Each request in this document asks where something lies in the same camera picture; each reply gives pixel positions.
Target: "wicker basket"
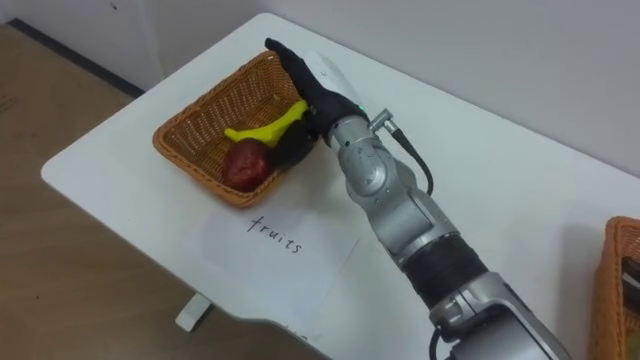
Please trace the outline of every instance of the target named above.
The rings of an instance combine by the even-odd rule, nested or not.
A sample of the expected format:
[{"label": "wicker basket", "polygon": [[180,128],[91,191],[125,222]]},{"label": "wicker basket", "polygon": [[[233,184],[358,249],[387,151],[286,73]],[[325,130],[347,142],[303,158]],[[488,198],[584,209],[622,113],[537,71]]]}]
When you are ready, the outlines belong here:
[{"label": "wicker basket", "polygon": [[282,179],[274,172],[256,190],[240,192],[222,182],[224,157],[233,142],[224,129],[267,125],[300,100],[273,52],[264,52],[193,104],[169,119],[153,136],[154,147],[214,194],[237,207],[257,203]]},{"label": "wicker basket", "polygon": [[595,275],[590,360],[624,360],[627,333],[640,329],[640,318],[623,306],[625,256],[640,260],[640,221],[616,217],[607,223],[602,259]]}]

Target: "wooden floor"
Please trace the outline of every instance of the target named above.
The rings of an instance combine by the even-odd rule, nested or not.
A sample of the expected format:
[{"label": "wooden floor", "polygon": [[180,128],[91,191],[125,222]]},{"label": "wooden floor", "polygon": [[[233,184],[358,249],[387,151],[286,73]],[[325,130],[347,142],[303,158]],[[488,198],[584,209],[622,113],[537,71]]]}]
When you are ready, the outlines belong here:
[{"label": "wooden floor", "polygon": [[0,359],[319,359],[221,311],[183,332],[173,321],[189,288],[40,179],[130,101],[0,25]]}]

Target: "fake apple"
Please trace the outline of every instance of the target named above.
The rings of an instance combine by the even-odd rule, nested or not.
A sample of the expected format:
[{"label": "fake apple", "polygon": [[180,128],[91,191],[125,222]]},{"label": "fake apple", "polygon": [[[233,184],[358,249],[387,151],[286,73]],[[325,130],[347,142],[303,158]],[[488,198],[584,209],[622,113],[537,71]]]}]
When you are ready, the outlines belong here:
[{"label": "fake apple", "polygon": [[223,179],[227,186],[241,192],[251,192],[260,186],[271,174],[268,151],[267,145],[255,139],[233,144],[224,160]]}]

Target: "yellow banana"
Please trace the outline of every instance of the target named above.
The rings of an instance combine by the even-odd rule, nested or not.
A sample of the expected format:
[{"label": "yellow banana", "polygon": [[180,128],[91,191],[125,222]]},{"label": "yellow banana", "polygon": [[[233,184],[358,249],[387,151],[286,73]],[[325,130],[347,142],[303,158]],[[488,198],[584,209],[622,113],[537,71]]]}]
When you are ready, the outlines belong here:
[{"label": "yellow banana", "polygon": [[278,140],[284,134],[285,130],[291,125],[292,122],[300,119],[302,114],[307,111],[307,102],[300,100],[293,104],[287,112],[279,119],[272,122],[269,125],[263,126],[257,129],[250,129],[244,131],[235,131],[233,129],[224,129],[224,134],[234,142],[244,140],[247,138],[256,139],[260,142],[267,144],[268,146],[276,146]]}]

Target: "paper sheet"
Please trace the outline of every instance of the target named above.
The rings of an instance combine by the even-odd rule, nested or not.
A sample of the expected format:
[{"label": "paper sheet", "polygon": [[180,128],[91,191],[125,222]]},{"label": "paper sheet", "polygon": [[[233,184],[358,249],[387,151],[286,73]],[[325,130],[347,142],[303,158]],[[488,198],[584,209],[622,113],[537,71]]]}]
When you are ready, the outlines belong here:
[{"label": "paper sheet", "polygon": [[299,331],[317,315],[358,240],[326,211],[328,194],[336,185],[344,189],[337,166],[330,150],[314,149],[266,201],[216,210],[189,244]]}]

